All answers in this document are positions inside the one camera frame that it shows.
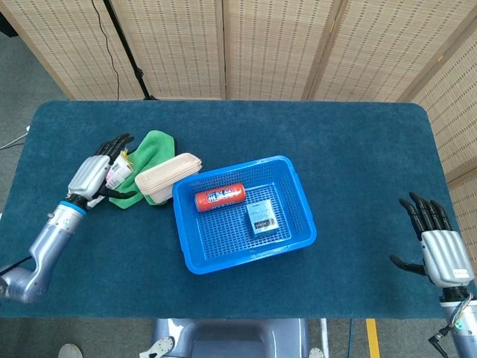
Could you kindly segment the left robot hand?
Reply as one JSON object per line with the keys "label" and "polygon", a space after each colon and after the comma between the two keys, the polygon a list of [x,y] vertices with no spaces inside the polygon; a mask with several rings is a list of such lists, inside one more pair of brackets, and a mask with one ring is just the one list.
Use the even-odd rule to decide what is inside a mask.
{"label": "left robot hand", "polygon": [[107,188],[106,176],[114,161],[126,145],[134,140],[129,133],[103,142],[97,151],[87,157],[68,185],[66,201],[86,209],[87,204],[98,196],[115,199],[132,198],[137,191],[118,192]]}

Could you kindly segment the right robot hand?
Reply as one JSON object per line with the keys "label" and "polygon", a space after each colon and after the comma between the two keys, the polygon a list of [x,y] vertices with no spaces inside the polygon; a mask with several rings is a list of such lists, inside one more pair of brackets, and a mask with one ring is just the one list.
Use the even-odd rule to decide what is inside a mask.
{"label": "right robot hand", "polygon": [[421,264],[407,263],[396,255],[391,262],[403,271],[426,276],[441,289],[466,287],[476,276],[467,255],[463,239],[452,228],[445,209],[434,200],[426,200],[414,192],[410,200],[401,198],[399,203],[410,218],[422,249]]}

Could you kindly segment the white snack packet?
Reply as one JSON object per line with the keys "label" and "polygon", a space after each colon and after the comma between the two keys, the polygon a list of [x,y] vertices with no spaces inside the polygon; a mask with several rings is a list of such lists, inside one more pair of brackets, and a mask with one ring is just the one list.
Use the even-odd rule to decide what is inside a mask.
{"label": "white snack packet", "polygon": [[[111,190],[117,190],[119,187],[128,180],[133,179],[134,164],[131,159],[132,153],[136,151],[134,149],[123,149],[120,155],[115,159],[110,170],[106,176],[106,188]],[[90,201],[87,204],[88,209],[92,209],[97,204],[105,199],[104,196],[98,196],[96,199]]]}

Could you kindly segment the green microfibre cloth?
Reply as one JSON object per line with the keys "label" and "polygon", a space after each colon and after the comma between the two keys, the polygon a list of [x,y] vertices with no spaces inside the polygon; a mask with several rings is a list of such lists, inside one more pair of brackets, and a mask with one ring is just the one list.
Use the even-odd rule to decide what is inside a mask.
{"label": "green microfibre cloth", "polygon": [[138,147],[127,150],[127,158],[132,164],[132,173],[117,188],[118,192],[132,192],[136,194],[127,199],[109,198],[109,202],[125,210],[140,202],[144,195],[136,185],[138,174],[157,166],[175,156],[174,138],[162,131],[149,131]]}

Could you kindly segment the beige food container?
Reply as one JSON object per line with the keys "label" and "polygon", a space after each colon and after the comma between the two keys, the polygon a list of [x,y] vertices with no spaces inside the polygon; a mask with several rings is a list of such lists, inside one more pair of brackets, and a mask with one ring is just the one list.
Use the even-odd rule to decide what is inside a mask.
{"label": "beige food container", "polygon": [[135,183],[153,205],[161,204],[172,198],[172,189],[176,182],[198,173],[201,168],[200,158],[183,153],[141,172],[135,177]]}

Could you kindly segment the orange drink can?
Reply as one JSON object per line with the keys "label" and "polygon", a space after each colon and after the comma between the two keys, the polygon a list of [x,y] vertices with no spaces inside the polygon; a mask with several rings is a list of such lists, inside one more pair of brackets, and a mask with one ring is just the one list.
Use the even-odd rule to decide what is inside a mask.
{"label": "orange drink can", "polygon": [[199,213],[239,204],[245,201],[246,193],[242,183],[233,183],[226,186],[208,189],[195,195],[195,206]]}

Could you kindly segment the small blue box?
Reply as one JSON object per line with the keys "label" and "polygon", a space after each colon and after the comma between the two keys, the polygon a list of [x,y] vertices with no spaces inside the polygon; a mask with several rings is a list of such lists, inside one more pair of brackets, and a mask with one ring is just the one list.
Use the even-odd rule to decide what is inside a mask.
{"label": "small blue box", "polygon": [[271,199],[247,204],[246,211],[253,239],[268,236],[278,231],[279,223]]}

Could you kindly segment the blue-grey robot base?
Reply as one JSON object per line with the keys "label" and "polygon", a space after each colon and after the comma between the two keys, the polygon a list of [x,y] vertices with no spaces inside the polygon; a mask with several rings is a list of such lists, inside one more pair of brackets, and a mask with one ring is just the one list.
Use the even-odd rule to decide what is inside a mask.
{"label": "blue-grey robot base", "polygon": [[308,358],[304,318],[158,318],[152,342],[171,337],[167,358]]}

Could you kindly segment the yellow floor tape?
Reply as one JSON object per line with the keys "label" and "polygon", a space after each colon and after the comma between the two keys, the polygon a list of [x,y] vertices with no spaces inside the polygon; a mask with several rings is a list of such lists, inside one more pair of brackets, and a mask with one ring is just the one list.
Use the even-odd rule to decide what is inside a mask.
{"label": "yellow floor tape", "polygon": [[366,318],[365,323],[370,358],[380,358],[376,320],[374,318]]}

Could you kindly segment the black tripod stand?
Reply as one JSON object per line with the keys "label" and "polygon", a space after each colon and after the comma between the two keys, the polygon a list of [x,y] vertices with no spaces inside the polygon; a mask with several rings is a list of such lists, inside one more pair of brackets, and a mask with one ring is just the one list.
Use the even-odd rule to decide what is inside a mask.
{"label": "black tripod stand", "polygon": [[156,100],[156,98],[149,92],[146,83],[144,81],[144,72],[140,67],[138,67],[136,59],[133,55],[133,52],[131,51],[131,48],[129,46],[129,43],[127,41],[127,38],[125,36],[125,33],[120,25],[119,18],[116,15],[116,12],[113,8],[113,4],[111,0],[102,0],[104,3],[104,6],[108,12],[109,18],[111,19],[111,22],[115,28],[115,31],[119,37],[119,40],[121,42],[121,45],[126,53],[127,59],[129,60],[129,63],[133,69],[134,76],[141,88],[141,91],[144,95],[144,100]]}

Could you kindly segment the white table leg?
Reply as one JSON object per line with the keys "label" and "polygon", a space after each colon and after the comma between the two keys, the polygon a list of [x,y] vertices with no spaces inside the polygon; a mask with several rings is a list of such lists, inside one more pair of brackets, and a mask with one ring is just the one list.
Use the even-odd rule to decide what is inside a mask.
{"label": "white table leg", "polygon": [[328,325],[325,318],[320,319],[320,340],[323,358],[329,358]]}

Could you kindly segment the teal table mat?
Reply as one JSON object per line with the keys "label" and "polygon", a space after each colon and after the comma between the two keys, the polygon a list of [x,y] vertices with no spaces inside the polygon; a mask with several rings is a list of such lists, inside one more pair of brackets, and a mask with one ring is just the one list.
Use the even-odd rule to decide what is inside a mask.
{"label": "teal table mat", "polygon": [[0,266],[28,253],[80,164],[119,134],[172,135],[206,170],[278,154],[318,229],[299,249],[216,273],[184,262],[171,205],[100,203],[45,295],[0,318],[439,318],[440,292],[389,256],[420,261],[399,200],[452,202],[425,110],[409,103],[50,101],[36,111],[0,218]]}

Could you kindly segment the blue plastic basket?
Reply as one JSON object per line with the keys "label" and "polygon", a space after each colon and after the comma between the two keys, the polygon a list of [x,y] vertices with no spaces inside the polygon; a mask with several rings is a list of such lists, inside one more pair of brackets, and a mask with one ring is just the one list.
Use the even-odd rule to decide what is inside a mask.
{"label": "blue plastic basket", "polygon": [[[241,203],[198,211],[195,196],[235,183]],[[208,274],[314,243],[317,229],[292,162],[278,155],[189,176],[173,187],[174,214],[187,269]],[[248,206],[269,201],[277,227],[255,233]]]}

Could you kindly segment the bamboo folding screen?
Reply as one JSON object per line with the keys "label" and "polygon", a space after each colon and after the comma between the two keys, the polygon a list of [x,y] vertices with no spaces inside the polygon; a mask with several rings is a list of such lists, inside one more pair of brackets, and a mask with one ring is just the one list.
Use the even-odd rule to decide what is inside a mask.
{"label": "bamboo folding screen", "polygon": [[[156,98],[405,101],[477,179],[477,0],[111,0]],[[102,0],[0,0],[72,99],[144,98]]]}

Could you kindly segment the white shoe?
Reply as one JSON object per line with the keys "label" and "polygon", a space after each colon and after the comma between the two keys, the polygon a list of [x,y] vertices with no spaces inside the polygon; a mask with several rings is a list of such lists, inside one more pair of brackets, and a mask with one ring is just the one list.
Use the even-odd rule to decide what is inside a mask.
{"label": "white shoe", "polygon": [[66,343],[59,349],[57,358],[83,358],[83,353],[77,345]]}

